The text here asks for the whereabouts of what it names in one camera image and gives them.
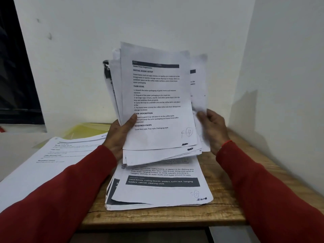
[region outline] bracelet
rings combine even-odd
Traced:
[[[232,140],[228,140],[228,141],[224,142],[224,144],[221,146],[221,148],[222,148],[225,144],[227,144],[227,143],[229,143],[229,142],[232,142]]]

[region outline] wooden table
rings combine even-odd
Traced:
[[[230,138],[254,161],[261,163],[274,176],[282,180],[301,199],[324,213],[324,198],[292,178],[286,171],[262,155],[232,131]],[[201,206],[175,206],[149,209],[107,211],[106,188],[110,178],[102,185],[98,196],[84,218],[80,230],[207,227],[217,225],[244,225],[246,220],[234,195],[231,181],[212,153],[198,156],[214,200]]]

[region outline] yellow plastic sheet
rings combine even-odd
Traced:
[[[79,138],[86,138],[95,135],[100,135],[108,132],[111,124],[103,124],[103,123],[80,123],[71,129],[65,131],[62,136],[59,136],[63,139],[72,140]],[[45,140],[33,148],[41,148],[43,147],[48,140]]]

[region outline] sleeve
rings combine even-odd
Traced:
[[[113,153],[101,145],[5,209],[0,213],[1,242],[68,242],[116,164]]]
[[[245,217],[262,243],[323,241],[324,215],[235,143],[226,143],[216,160],[229,175]]]

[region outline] hand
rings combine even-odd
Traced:
[[[134,126],[136,120],[137,115],[133,114],[123,126],[119,125],[118,120],[113,122],[110,126],[103,145],[115,155],[117,160],[120,160],[123,157],[123,145],[125,143],[127,133]]]
[[[225,120],[221,115],[210,109],[207,109],[207,115],[199,111],[197,117],[204,127],[205,134],[209,139],[210,150],[216,155],[221,146],[230,140],[225,126]]]

